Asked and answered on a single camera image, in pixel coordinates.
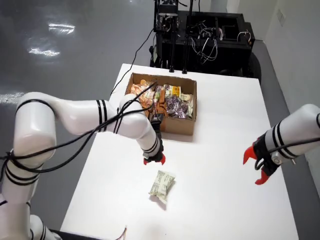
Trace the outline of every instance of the snack package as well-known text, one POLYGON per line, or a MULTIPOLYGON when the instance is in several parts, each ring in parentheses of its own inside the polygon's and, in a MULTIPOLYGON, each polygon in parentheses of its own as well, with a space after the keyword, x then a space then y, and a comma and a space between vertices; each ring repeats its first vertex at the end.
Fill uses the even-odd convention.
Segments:
MULTIPOLYGON (((130 93, 138 95, 143 90, 148 88, 150 86, 150 84, 151 83, 148 83, 146 80, 142 79, 140 81, 140 84, 133 84, 132 85, 130 93)), ((149 89, 139 97, 139 101, 140 101, 141 106, 143 108, 148 108, 149 106, 151 106, 153 104, 154 94, 155 94, 155 92, 152 89, 149 89)))
POLYGON ((192 119, 194 111, 194 96, 192 94, 181 93, 181 100, 188 104, 187 116, 192 119))
POLYGON ((167 204, 168 189, 174 179, 172 174, 159 170, 149 194, 158 197, 161 202, 167 204))
POLYGON ((165 98, 176 96, 181 98, 181 87, 180 86, 171 86, 168 84, 163 85, 165 89, 165 98))
POLYGON ((170 96, 166 99, 166 110, 170 117, 186 119, 188 113, 188 104, 177 96, 170 96))

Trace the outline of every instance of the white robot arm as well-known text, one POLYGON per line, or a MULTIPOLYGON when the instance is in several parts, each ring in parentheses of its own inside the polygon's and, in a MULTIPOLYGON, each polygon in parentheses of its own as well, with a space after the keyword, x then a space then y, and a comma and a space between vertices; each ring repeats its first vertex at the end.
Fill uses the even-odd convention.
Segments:
POLYGON ((260 136, 244 153, 243 164, 249 158, 261 168, 264 184, 277 168, 320 145, 320 108, 306 104, 260 136))
POLYGON ((135 139, 143 151, 144 164, 150 161, 164 164, 160 122, 151 123, 135 99, 134 94, 123 97, 119 109, 125 108, 123 113, 136 112, 117 120, 117 110, 106 100, 71 101, 39 92, 27 93, 19 99, 13 140, 13 156, 17 160, 8 160, 4 166, 0 194, 0 240, 37 239, 37 236, 41 240, 55 239, 39 218, 31 216, 29 221, 30 200, 40 175, 36 171, 41 171, 55 150, 22 159, 19 156, 56 146, 56 119, 74 135, 90 133, 97 126, 114 119, 99 132, 110 131, 135 139))

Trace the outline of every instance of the white table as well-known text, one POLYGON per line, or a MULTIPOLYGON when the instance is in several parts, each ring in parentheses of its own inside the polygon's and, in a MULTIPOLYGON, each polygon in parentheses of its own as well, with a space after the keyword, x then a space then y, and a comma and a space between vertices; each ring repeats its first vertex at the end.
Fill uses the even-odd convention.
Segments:
MULTIPOLYGON (((61 231, 110 240, 125 226, 127 240, 298 239, 281 169, 258 186, 254 160, 243 166, 246 148, 270 128, 258 80, 136 65, 132 72, 196 80, 194 134, 163 134, 163 166, 145 166, 134 140, 97 134, 61 231), (158 170, 176 175, 166 207, 148 194, 158 170)), ((110 98, 114 106, 130 73, 110 98)))

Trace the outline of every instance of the concrete floor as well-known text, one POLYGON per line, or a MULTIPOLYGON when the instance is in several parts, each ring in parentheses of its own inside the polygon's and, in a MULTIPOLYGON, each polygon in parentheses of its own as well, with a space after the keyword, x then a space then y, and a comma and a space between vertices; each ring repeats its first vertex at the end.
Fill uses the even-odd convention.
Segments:
MULTIPOLYGON (((0 1, 0 113, 5 116, 0 118, 0 153, 12 148, 15 101, 24 93, 39 91, 71 100, 109 99, 121 64, 132 62, 153 27, 153 7, 151 0, 0 1)), ((220 9, 211 5, 211 11, 220 9)), ((135 64, 149 65, 152 37, 135 64)), ((266 46, 256 41, 253 52, 261 64, 261 89, 274 125, 289 111, 266 46)), ((73 137, 60 123, 56 132, 59 143, 73 137)), ((32 213, 49 228, 60 229, 91 145, 92 140, 69 165, 40 177, 32 213)), ((78 147, 58 150, 44 167, 61 163, 78 147)), ((300 158, 297 166, 287 164, 282 170, 299 238, 319 239, 320 200, 308 163, 300 158)))

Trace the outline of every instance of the small wire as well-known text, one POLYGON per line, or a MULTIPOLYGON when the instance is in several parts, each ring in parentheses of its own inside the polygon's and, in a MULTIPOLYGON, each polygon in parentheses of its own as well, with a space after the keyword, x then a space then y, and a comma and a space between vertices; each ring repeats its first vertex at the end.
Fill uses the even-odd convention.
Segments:
POLYGON ((262 160, 262 162, 260 164, 258 164, 260 161, 261 161, 261 159, 255 161, 255 163, 254 163, 255 170, 259 170, 265 164, 265 160, 262 160))
POLYGON ((5 168, 6 165, 8 163, 9 159, 7 158, 6 160, 4 160, 2 167, 1 167, 1 174, 0 174, 0 182, 2 182, 2 178, 4 177, 4 173, 5 173, 5 168))
POLYGON ((142 45, 138 48, 138 50, 137 51, 135 51, 135 54, 134 54, 134 59, 133 59, 133 61, 132 61, 132 64, 131 64, 131 66, 130 66, 130 69, 128 70, 128 71, 126 71, 125 72, 125 74, 122 76, 122 78, 121 78, 121 80, 114 86, 114 88, 112 89, 112 91, 111 91, 111 93, 110 93, 110 95, 112 95, 113 93, 114 93, 114 91, 115 91, 115 89, 116 89, 116 87, 119 85, 119 83, 121 83, 121 81, 124 79, 124 77, 125 77, 125 75, 128 73, 128 72, 130 72, 131 71, 131 69, 132 69, 132 66, 134 65, 134 63, 135 63, 135 60, 136 60, 136 57, 137 57, 137 53, 138 53, 138 51, 145 45, 145 43, 148 41, 148 39, 149 39, 149 37, 150 37, 150 35, 151 35, 151 33, 153 32, 153 28, 152 28, 152 30, 150 31, 150 33, 149 33, 149 35, 148 35, 148 37, 146 38, 146 40, 142 43, 142 45))
POLYGON ((219 32, 220 32, 220 41, 222 41, 224 39, 224 32, 220 27, 219 27, 219 32))
POLYGON ((206 62, 207 60, 209 60, 209 61, 214 61, 214 60, 216 60, 217 56, 218 56, 218 45, 217 45, 217 40, 215 39, 215 40, 214 40, 214 46, 213 46, 213 48, 212 48, 212 50, 211 50, 211 52, 210 52, 210 55, 206 58, 206 60, 205 60, 202 64, 205 64, 205 62, 206 62), (211 57, 211 54, 213 53, 214 49, 215 49, 215 56, 214 56, 213 59, 210 59, 210 60, 209 60, 209 58, 211 57))
POLYGON ((207 44, 208 40, 209 40, 209 37, 206 39, 206 41, 205 41, 205 43, 204 43, 204 45, 203 45, 203 48, 202 48, 201 52, 203 52, 203 51, 204 51, 204 49, 205 49, 205 47, 206 47, 206 44, 207 44))
POLYGON ((178 1, 178 3, 181 4, 182 6, 186 7, 186 8, 188 7, 188 5, 185 5, 185 4, 183 4, 182 2, 180 2, 180 1, 178 1))
POLYGON ((247 36, 247 34, 249 34, 249 40, 248 40, 248 43, 250 42, 251 40, 251 33, 249 31, 241 31, 239 32, 238 36, 236 37, 236 41, 238 42, 239 41, 239 36, 240 34, 244 34, 245 36, 247 36))
POLYGON ((153 40, 152 40, 152 46, 153 46, 153 48, 155 48, 155 38, 156 38, 156 35, 157 35, 157 33, 155 33, 154 34, 154 36, 153 36, 153 40))
POLYGON ((268 151, 269 154, 272 154, 273 152, 276 152, 278 150, 284 149, 284 148, 289 148, 289 147, 294 147, 294 146, 298 146, 298 145, 303 145, 303 144, 310 144, 310 143, 314 143, 314 142, 319 142, 320 141, 320 137, 316 137, 316 138, 310 138, 310 139, 306 139, 306 140, 300 140, 300 141, 295 141, 289 144, 285 144, 282 146, 278 146, 275 148, 272 148, 268 151))
POLYGON ((120 240, 122 237, 123 237, 123 240, 125 240, 126 239, 126 232, 127 232, 127 227, 124 228, 123 233, 116 240, 120 240))

